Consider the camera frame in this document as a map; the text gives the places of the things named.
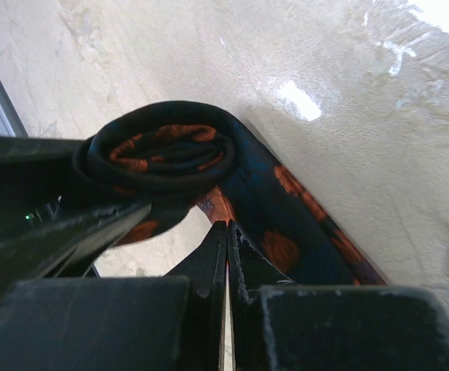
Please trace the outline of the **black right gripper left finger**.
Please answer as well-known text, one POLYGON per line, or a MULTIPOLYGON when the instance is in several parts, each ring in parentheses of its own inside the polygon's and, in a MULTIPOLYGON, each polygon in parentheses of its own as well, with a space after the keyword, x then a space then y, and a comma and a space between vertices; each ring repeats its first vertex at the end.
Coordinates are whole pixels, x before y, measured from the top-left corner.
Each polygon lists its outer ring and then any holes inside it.
POLYGON ((221 370, 227 227, 162 277, 15 284, 0 302, 0 370, 221 370))

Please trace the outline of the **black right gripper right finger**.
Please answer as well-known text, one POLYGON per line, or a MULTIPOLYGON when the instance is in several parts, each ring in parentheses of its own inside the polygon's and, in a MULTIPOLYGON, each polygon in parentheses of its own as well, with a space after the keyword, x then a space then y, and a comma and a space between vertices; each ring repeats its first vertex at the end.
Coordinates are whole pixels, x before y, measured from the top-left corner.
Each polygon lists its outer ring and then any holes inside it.
POLYGON ((449 370, 449 318, 429 291, 306 286, 228 228, 236 370, 449 370))

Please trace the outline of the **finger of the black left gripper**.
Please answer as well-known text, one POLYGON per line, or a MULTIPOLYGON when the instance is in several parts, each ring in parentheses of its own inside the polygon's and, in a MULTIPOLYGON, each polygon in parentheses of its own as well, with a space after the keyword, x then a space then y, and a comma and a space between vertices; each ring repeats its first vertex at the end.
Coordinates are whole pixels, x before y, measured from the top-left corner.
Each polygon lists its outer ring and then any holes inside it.
POLYGON ((80 140, 0 136, 0 298, 16 281, 83 274, 150 212, 86 179, 80 140))

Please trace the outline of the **black orange floral tie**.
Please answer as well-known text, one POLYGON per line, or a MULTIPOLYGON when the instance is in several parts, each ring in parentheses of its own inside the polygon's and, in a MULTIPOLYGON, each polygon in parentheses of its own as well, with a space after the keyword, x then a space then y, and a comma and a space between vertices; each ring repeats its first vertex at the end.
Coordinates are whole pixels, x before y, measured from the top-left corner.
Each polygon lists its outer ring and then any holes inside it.
POLYGON ((122 243, 155 237, 199 207, 238 223, 259 252, 301 284, 383 279, 315 197, 231 113, 192 101, 139 108, 73 156, 63 209, 140 201, 150 213, 122 243))

